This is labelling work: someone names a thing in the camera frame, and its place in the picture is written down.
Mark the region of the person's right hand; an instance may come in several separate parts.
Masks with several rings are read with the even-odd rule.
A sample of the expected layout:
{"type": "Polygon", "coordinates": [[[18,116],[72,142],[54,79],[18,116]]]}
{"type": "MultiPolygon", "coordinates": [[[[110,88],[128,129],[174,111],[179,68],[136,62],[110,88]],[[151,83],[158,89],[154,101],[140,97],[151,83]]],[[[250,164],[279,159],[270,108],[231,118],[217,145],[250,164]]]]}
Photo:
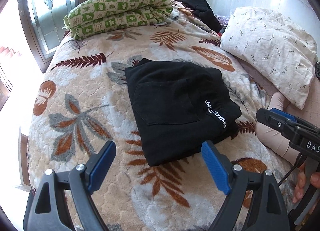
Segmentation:
{"type": "MultiPolygon", "coordinates": [[[[306,181],[307,180],[308,179],[307,179],[307,177],[305,175],[305,163],[303,163],[299,167],[299,174],[298,174],[298,177],[297,177],[297,184],[295,186],[294,193],[293,193],[292,202],[294,204],[302,199],[302,197],[304,195],[304,187],[306,185],[306,181]]],[[[311,175],[309,181],[314,187],[319,188],[319,186],[320,186],[320,174],[319,174],[319,172],[314,172],[311,175]]]]}

